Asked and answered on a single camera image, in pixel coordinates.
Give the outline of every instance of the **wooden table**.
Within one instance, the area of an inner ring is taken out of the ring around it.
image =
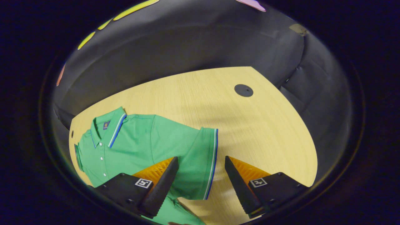
[[[251,87],[254,94],[238,95],[234,90],[237,84]],[[229,67],[150,81],[103,99],[77,115],[71,123],[69,146],[74,167],[86,184],[90,181],[78,169],[74,144],[90,128],[94,117],[120,106],[128,115],[156,114],[196,129],[219,129],[216,170],[208,200],[179,199],[207,225],[250,221],[224,169],[226,155],[271,174],[284,172],[306,186],[314,182],[315,147],[296,110],[252,67]]]

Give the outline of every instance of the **polo shirt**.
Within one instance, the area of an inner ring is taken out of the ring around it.
[[[94,187],[177,156],[179,169],[166,198],[170,201],[208,198],[217,145],[217,129],[198,130],[158,115],[126,115],[120,107],[94,118],[75,151],[79,169]]]

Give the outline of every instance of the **logo patch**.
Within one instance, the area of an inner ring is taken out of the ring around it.
[[[253,185],[253,187],[260,187],[267,184],[267,182],[265,182],[263,178],[255,179],[250,182]]]
[[[110,121],[105,122],[105,123],[103,124],[103,130],[107,130],[107,128],[108,128],[109,125],[110,125]]]
[[[149,188],[149,186],[150,186],[151,183],[152,183],[152,181],[149,181],[149,180],[145,180],[145,179],[140,178],[140,179],[135,183],[135,185],[136,185],[136,186],[139,186],[139,187]]]

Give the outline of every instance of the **white stripe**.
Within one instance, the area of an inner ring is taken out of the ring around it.
[[[118,121],[118,125],[117,125],[117,127],[115,128],[115,130],[114,130],[114,134],[112,135],[112,138],[111,138],[111,140],[110,140],[110,143],[108,144],[108,147],[110,147],[110,145],[111,145],[111,143],[112,143],[112,140],[114,140],[115,133],[117,133],[118,127],[120,127],[121,120],[122,120],[122,118],[123,118],[125,115],[126,115],[126,114],[124,113],[124,114],[121,116],[120,121]]]
[[[204,193],[203,200],[205,200],[206,197],[207,197],[208,189],[210,188],[209,185],[210,185],[210,181],[211,181],[212,172],[213,172],[213,170],[214,170],[214,161],[215,161],[215,160],[214,160],[214,157],[215,157],[215,143],[216,143],[215,141],[216,141],[216,134],[217,134],[217,129],[214,129],[214,152],[213,152],[213,154],[212,154],[212,163],[211,163],[210,176],[209,176],[209,178],[208,178],[207,189],[206,189],[206,192]]]

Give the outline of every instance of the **blue stripe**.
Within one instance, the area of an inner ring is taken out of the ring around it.
[[[217,150],[218,150],[218,129],[217,129],[216,139],[217,139],[217,140],[216,140],[216,146],[215,146],[215,159],[214,159],[214,168],[213,168],[213,170],[212,170],[212,177],[211,177],[210,187],[208,188],[208,192],[207,192],[207,197],[206,197],[206,200],[208,199],[208,195],[210,194],[211,185],[212,185],[212,180],[214,179],[215,164],[217,163]]]
[[[93,136],[92,136],[92,130],[90,130],[90,137],[92,138],[94,148],[96,148],[96,144],[94,143]]]
[[[114,141],[115,141],[115,139],[117,138],[117,135],[118,135],[118,133],[119,133],[119,131],[120,131],[120,129],[121,129],[122,122],[124,121],[125,118],[126,118],[126,115],[122,118],[120,124],[118,125],[117,133],[115,134],[114,139],[112,140],[112,143],[110,144],[110,148],[111,148],[112,145],[114,144]]]

